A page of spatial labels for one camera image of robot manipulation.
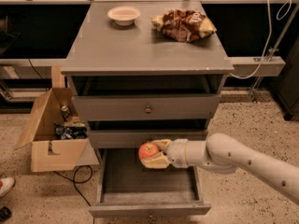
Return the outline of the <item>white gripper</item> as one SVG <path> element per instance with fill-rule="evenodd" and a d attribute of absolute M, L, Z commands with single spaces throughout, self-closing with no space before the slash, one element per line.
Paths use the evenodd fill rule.
<path fill-rule="evenodd" d="M 162 152 L 159 152 L 152 157 L 141 160 L 141 163 L 149 169 L 165 169 L 171 163 L 175 168 L 188 168 L 186 161 L 187 139 L 170 139 L 153 140 Z"/>

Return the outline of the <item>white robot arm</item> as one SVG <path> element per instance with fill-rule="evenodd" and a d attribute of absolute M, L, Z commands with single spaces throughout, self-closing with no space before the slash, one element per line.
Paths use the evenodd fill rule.
<path fill-rule="evenodd" d="M 149 169 L 200 167 L 231 174 L 246 170 L 291 201 L 299 204 L 299 168 L 246 147 L 233 137 L 214 133 L 205 141 L 163 139 L 140 146 L 138 157 Z"/>

